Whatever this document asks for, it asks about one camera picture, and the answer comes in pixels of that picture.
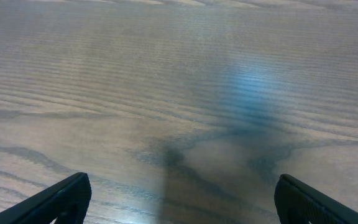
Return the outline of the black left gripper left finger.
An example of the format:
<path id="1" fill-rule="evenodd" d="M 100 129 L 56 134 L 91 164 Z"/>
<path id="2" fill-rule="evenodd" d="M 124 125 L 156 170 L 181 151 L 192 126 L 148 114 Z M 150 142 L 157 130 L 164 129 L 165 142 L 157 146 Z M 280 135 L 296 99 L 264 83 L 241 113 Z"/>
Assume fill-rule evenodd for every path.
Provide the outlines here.
<path id="1" fill-rule="evenodd" d="M 88 175 L 78 172 L 0 212 L 0 224 L 82 224 L 91 194 Z"/>

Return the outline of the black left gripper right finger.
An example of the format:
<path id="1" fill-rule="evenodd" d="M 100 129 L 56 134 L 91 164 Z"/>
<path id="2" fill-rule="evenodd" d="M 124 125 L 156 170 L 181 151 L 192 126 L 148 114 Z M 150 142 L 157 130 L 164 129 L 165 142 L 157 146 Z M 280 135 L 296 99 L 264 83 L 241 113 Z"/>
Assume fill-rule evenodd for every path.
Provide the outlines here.
<path id="1" fill-rule="evenodd" d="M 358 224 L 358 212 L 288 174 L 280 176 L 274 202 L 281 224 Z"/>

